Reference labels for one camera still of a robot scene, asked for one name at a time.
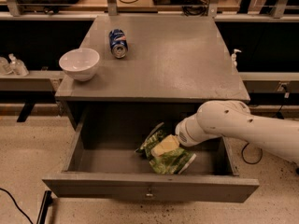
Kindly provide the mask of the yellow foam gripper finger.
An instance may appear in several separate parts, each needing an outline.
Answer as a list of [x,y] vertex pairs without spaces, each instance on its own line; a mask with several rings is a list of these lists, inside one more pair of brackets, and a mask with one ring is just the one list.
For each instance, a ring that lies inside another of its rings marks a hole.
[[164,153],[170,152],[179,148],[179,141],[177,138],[169,134],[165,139],[163,139],[158,145],[156,145],[152,150],[151,154],[154,157],[162,156]]

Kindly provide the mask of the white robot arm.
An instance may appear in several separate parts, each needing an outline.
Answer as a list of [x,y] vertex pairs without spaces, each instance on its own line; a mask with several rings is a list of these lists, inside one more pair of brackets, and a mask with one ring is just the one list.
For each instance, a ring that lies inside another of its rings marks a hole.
[[299,122],[252,115],[241,101],[203,103],[176,126],[175,137],[185,147],[218,137],[244,140],[299,165]]

